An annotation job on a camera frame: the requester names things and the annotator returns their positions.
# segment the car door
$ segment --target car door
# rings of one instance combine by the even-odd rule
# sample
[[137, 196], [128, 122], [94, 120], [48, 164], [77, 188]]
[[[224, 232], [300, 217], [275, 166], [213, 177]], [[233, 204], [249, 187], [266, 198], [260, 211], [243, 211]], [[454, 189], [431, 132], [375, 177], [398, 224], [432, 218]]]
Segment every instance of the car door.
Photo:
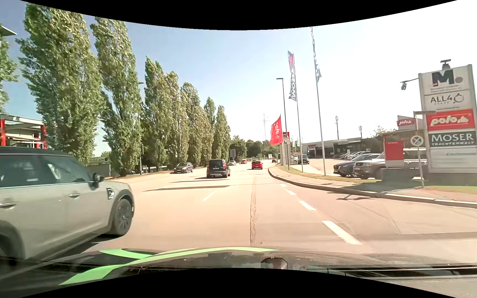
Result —
[[77, 238], [108, 225], [110, 210], [104, 183], [93, 183], [87, 169], [70, 156], [44, 155], [42, 159], [68, 201], [71, 237]]
[[0, 154], [0, 220], [20, 234], [29, 258], [67, 239], [67, 201], [37, 155]]

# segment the red flag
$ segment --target red flag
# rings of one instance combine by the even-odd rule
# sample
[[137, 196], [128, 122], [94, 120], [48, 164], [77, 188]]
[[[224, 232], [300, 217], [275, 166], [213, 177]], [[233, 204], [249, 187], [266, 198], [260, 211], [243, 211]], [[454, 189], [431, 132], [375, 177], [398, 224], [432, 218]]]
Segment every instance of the red flag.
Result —
[[282, 143], [282, 130], [281, 130], [281, 116], [272, 124], [270, 145], [278, 145]]

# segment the curb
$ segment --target curb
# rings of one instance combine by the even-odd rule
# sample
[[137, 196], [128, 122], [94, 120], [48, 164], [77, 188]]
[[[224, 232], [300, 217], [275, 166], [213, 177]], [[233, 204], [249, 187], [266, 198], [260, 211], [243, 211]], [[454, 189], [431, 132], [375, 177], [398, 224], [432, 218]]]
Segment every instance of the curb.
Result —
[[330, 192], [333, 192], [333, 193], [343, 193], [343, 194], [355, 195], [355, 196], [366, 196], [366, 197], [372, 197], [372, 198], [401, 200], [401, 201], [412, 201], [412, 202], [418, 202], [418, 203], [431, 203], [431, 204], [444, 205], [444, 206], [467, 207], [467, 208], [477, 209], [477, 203], [476, 202], [440, 200], [440, 199], [433, 199], [433, 198], [427, 198], [427, 197], [395, 195], [393, 193], [378, 193], [378, 192], [375, 192], [375, 191], [364, 191], [364, 190], [356, 190], [356, 189], [347, 189], [347, 188], [343, 188], [343, 187], [333, 187], [333, 186], [326, 186], [326, 185], [317, 185], [317, 184], [310, 184], [310, 183], [304, 183], [304, 182], [297, 182], [297, 181], [294, 181], [294, 180], [285, 179], [281, 176], [274, 175], [270, 171], [270, 168], [268, 168], [268, 173], [270, 174], [270, 176], [272, 176], [275, 179], [284, 181], [286, 183], [293, 184], [295, 186], [318, 189], [318, 190], [325, 190], [325, 191], [330, 191]]

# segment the door handle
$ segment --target door handle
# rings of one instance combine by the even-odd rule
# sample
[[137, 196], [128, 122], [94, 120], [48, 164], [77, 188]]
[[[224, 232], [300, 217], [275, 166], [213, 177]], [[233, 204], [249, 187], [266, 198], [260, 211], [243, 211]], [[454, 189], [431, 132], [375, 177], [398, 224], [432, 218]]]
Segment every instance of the door handle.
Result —
[[16, 205], [16, 202], [0, 203], [0, 208], [9, 208], [15, 205]]

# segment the traffic sign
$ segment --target traffic sign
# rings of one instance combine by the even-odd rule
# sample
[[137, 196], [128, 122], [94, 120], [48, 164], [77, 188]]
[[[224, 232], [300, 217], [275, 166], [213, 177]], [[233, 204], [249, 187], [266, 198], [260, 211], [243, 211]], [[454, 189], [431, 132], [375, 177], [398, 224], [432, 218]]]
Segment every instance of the traffic sign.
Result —
[[425, 139], [422, 136], [414, 135], [411, 137], [410, 141], [413, 146], [419, 147], [422, 146], [422, 144], [425, 142]]

